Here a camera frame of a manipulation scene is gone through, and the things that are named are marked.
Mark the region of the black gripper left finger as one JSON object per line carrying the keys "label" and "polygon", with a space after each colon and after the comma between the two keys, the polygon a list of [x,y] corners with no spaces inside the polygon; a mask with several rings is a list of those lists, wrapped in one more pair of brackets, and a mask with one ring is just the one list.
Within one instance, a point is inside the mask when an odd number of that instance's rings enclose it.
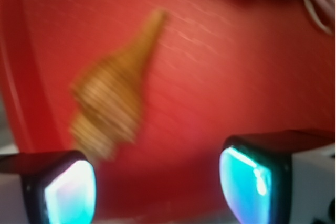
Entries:
{"label": "black gripper left finger", "polygon": [[79,151],[1,155],[1,223],[92,223],[92,164]]}

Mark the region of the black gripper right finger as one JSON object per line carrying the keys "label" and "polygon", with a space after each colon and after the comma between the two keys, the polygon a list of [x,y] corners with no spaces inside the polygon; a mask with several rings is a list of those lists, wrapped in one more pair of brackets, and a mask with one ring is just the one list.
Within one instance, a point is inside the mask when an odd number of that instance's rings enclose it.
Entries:
{"label": "black gripper right finger", "polygon": [[219,178],[239,223],[335,223],[335,133],[232,135]]}

